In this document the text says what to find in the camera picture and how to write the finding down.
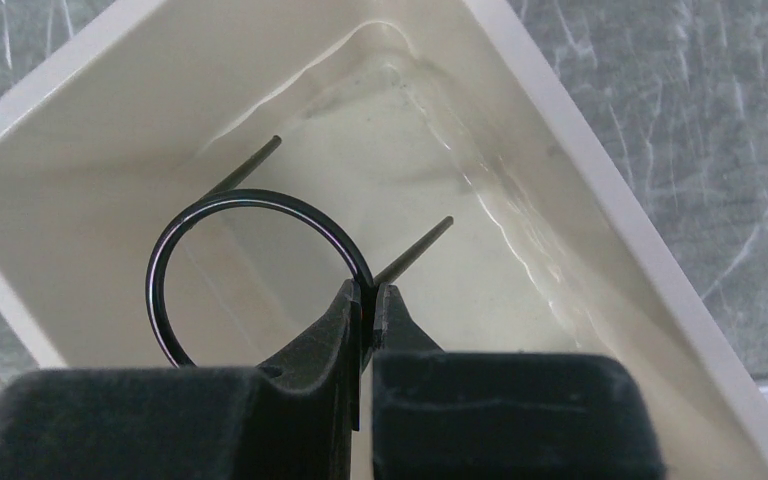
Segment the metal rod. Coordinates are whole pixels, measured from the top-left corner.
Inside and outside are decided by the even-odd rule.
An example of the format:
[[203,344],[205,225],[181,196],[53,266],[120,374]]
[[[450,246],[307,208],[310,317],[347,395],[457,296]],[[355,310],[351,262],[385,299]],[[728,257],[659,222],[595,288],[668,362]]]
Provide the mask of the metal rod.
[[437,239],[440,238],[440,235],[443,235],[443,232],[448,230],[454,223],[455,219],[451,216],[444,218],[416,243],[411,245],[405,253],[399,255],[399,258],[393,260],[393,263],[387,265],[384,270],[381,270],[381,273],[375,276],[373,284],[377,286],[382,283],[393,283],[396,281],[396,279],[399,278],[401,274],[405,273],[405,270],[407,270],[420,255],[425,253],[425,251],[428,250],[428,247],[436,242]]
[[205,197],[208,195],[212,195],[214,193],[224,192],[226,190],[233,190],[237,187],[243,180],[245,180],[246,177],[251,175],[251,173],[254,171],[255,168],[259,167],[261,163],[263,163],[264,160],[269,155],[272,155],[272,152],[275,151],[276,148],[278,148],[278,145],[281,145],[281,137],[278,135],[275,135],[270,139],[268,142],[266,142],[266,145],[260,148],[257,152],[255,152],[254,155],[251,156],[246,162],[239,167],[237,167],[236,170],[231,172],[230,175],[225,177],[221,182],[217,183],[215,187],[211,188],[207,194],[205,194]]

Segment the white object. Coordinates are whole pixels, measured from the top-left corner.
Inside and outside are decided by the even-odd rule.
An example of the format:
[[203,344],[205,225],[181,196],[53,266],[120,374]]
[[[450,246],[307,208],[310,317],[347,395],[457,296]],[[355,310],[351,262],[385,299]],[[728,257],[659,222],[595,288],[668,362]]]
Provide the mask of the white object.
[[[163,365],[153,243],[274,133],[245,186],[326,211],[373,270],[455,217],[398,282],[444,348],[616,357],[671,478],[768,478],[768,405],[504,0],[115,3],[0,100],[0,311],[40,365]],[[170,314],[200,363],[255,362],[339,265],[224,214],[173,258]]]

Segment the black o-ring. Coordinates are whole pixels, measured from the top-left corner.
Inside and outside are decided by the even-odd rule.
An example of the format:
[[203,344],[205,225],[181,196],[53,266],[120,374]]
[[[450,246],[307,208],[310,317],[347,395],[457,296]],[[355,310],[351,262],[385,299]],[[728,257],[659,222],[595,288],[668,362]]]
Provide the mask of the black o-ring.
[[146,274],[146,304],[151,328],[166,358],[176,367],[194,366],[195,363],[175,337],[166,312],[163,290],[172,251],[196,223],[214,213],[237,207],[275,210],[306,223],[337,250],[354,280],[360,285],[361,295],[368,296],[374,292],[372,272],[357,245],[336,222],[320,210],[295,197],[269,190],[239,189],[207,195],[187,207],[166,227],[151,252]]

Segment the beige container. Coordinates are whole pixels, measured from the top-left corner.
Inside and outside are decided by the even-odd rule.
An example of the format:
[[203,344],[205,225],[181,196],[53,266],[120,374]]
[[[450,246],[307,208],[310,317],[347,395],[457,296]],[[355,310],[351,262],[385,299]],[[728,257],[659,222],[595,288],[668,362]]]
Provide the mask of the beige container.
[[[504,0],[110,7],[0,101],[0,311],[39,363],[164,365],[153,243],[276,133],[245,186],[324,210],[374,271],[455,217],[398,281],[444,348],[613,356],[671,478],[768,478],[767,404]],[[233,211],[176,251],[170,314],[198,362],[251,364],[346,276]]]

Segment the white plastic bin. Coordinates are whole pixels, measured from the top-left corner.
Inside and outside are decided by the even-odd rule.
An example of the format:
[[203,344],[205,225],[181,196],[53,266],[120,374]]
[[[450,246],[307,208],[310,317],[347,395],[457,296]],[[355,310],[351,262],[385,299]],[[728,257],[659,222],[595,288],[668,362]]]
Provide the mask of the white plastic bin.
[[[613,356],[671,478],[768,478],[766,402],[504,0],[110,7],[0,101],[0,311],[39,363],[165,364],[152,245],[273,134],[246,186],[324,210],[373,270],[455,217],[397,282],[444,348]],[[253,363],[346,276],[235,211],[185,237],[167,296],[197,361]]]

